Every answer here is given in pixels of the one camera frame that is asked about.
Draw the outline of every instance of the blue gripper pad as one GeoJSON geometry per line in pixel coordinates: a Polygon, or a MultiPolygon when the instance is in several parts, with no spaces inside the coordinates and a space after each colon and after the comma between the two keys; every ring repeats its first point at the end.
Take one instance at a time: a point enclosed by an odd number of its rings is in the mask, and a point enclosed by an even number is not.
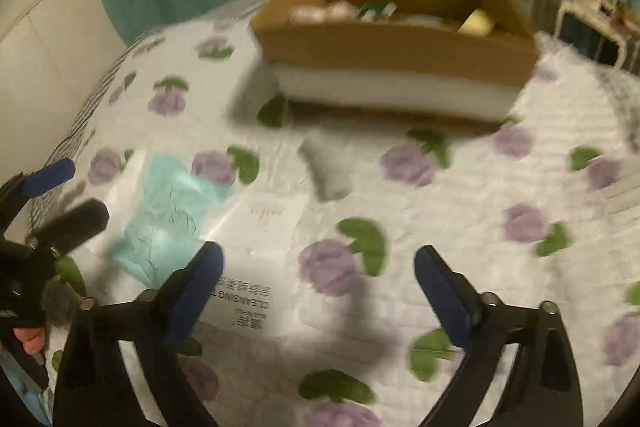
{"type": "Polygon", "coordinates": [[[468,349],[471,346],[474,322],[452,285],[452,279],[462,276],[452,272],[433,247],[422,247],[416,252],[414,271],[420,288],[451,344],[468,349]]]}
{"type": "Polygon", "coordinates": [[[169,319],[167,344],[179,344],[189,338],[224,267],[222,248],[217,243],[205,243],[206,253],[191,280],[181,293],[169,319]]]}
{"type": "Polygon", "coordinates": [[[74,163],[65,158],[29,174],[22,183],[22,195],[26,198],[37,198],[52,188],[68,182],[76,174],[74,163]]]}

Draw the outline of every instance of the yellow sponge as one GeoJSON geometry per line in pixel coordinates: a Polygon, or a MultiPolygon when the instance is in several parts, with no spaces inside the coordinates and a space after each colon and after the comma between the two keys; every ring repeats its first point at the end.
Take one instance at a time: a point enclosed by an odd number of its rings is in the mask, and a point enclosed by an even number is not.
{"type": "Polygon", "coordinates": [[[495,26],[495,21],[491,16],[481,9],[476,9],[460,26],[458,33],[464,35],[474,35],[476,37],[484,37],[492,32],[495,26]]]}

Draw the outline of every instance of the screw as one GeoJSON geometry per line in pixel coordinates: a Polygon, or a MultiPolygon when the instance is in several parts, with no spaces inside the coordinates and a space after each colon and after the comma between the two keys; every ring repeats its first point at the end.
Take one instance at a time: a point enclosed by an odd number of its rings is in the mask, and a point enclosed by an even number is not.
{"type": "Polygon", "coordinates": [[[495,293],[485,292],[482,294],[482,302],[489,306],[497,306],[500,303],[500,299],[495,293]]]}
{"type": "Polygon", "coordinates": [[[16,297],[22,296],[22,284],[19,281],[12,281],[11,293],[14,294],[16,297]]]}
{"type": "Polygon", "coordinates": [[[555,315],[556,313],[559,312],[558,306],[556,305],[556,303],[553,303],[551,301],[542,302],[541,308],[543,309],[543,311],[545,311],[550,315],[555,315]]]}
{"type": "Polygon", "coordinates": [[[94,299],[93,297],[87,297],[80,303],[80,309],[87,312],[90,309],[95,308],[97,305],[98,301],[96,299],[94,299]]]}

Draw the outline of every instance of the floral bedsheet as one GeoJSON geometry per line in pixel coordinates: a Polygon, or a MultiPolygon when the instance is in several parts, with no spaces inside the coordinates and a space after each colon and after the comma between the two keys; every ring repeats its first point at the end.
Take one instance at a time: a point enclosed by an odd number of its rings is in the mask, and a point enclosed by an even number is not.
{"type": "MultiPolygon", "coordinates": [[[[493,136],[316,124],[348,166],[352,191],[328,203],[311,196],[297,225],[287,254],[290,327],[255,340],[200,322],[183,350],[183,369],[220,425],[418,425],[463,356],[415,282],[421,245],[434,245],[478,291],[514,305],[558,303],[585,425],[606,415],[640,363],[640,166],[619,107],[620,86],[632,91],[636,80],[597,70],[549,38],[540,44],[545,55],[493,136]]],[[[169,153],[194,175],[238,189],[313,194],[297,154],[309,127],[287,119],[246,19],[164,28],[112,78],[63,201],[105,198],[136,150],[169,153]]],[[[94,280],[103,260],[86,248],[72,257],[90,295],[124,301],[141,289],[124,275],[106,289],[94,280]]],[[[65,335],[51,333],[53,380],[65,335]]],[[[490,417],[512,356],[476,423],[490,417]]],[[[149,418],[162,423],[138,388],[149,418]]]]}

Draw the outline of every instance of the open cardboard box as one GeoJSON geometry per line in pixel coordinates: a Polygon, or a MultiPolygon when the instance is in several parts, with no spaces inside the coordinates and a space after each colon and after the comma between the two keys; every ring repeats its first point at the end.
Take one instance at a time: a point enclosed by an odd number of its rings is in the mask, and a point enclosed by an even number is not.
{"type": "Polygon", "coordinates": [[[500,121],[540,58],[527,23],[508,0],[347,0],[356,6],[393,2],[403,15],[461,24],[481,8],[496,21],[485,37],[389,22],[290,21],[292,8],[336,1],[269,0],[252,21],[291,100],[500,121]]]}

